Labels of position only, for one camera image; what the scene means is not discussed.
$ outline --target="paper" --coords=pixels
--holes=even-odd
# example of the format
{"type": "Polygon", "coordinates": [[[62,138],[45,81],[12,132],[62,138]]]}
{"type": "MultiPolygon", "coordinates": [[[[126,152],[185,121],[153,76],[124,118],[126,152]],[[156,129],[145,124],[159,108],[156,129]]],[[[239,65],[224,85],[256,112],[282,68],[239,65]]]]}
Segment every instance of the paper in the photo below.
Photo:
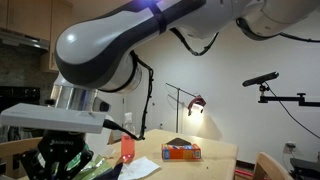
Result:
{"type": "Polygon", "coordinates": [[[129,165],[123,165],[122,174],[119,176],[119,180],[139,179],[152,173],[160,166],[150,161],[146,157],[142,157],[130,163],[129,165]]]}

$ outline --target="cabinet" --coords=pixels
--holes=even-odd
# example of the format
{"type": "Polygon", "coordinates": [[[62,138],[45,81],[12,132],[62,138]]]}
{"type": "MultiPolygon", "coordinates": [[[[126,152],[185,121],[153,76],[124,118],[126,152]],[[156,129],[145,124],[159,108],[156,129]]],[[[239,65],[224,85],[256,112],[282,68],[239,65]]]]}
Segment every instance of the cabinet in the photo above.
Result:
{"type": "Polygon", "coordinates": [[[49,40],[51,3],[52,0],[8,0],[7,29],[49,40]]]}
{"type": "Polygon", "coordinates": [[[7,27],[8,0],[0,0],[0,28],[7,27]]]}
{"type": "Polygon", "coordinates": [[[49,53],[41,57],[41,70],[58,72],[54,51],[59,35],[72,24],[72,4],[64,0],[52,0],[52,19],[49,53]]]}

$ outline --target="cardboard box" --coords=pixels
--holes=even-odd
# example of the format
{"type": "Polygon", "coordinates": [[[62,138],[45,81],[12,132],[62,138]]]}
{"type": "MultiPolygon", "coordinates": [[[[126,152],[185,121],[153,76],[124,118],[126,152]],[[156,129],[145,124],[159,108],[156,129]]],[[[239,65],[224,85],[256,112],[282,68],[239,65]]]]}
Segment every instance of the cardboard box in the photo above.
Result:
{"type": "Polygon", "coordinates": [[[162,144],[162,159],[201,159],[201,149],[198,145],[175,146],[162,144]]]}

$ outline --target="wooden chair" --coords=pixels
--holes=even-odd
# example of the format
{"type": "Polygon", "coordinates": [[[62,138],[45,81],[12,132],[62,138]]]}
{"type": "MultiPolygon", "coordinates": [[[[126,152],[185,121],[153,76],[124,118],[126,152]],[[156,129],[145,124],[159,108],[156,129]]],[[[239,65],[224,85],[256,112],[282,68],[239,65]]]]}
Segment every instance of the wooden chair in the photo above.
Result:
{"type": "Polygon", "coordinates": [[[253,180],[263,180],[266,174],[273,180],[293,180],[275,159],[264,152],[260,152],[254,168],[253,180]]]}
{"type": "Polygon", "coordinates": [[[6,161],[6,172],[5,172],[6,176],[16,178],[16,176],[14,176],[15,174],[13,171],[14,155],[22,154],[30,149],[36,148],[41,139],[42,138],[39,137],[39,138],[23,139],[18,141],[0,143],[0,159],[3,158],[6,161]]]}

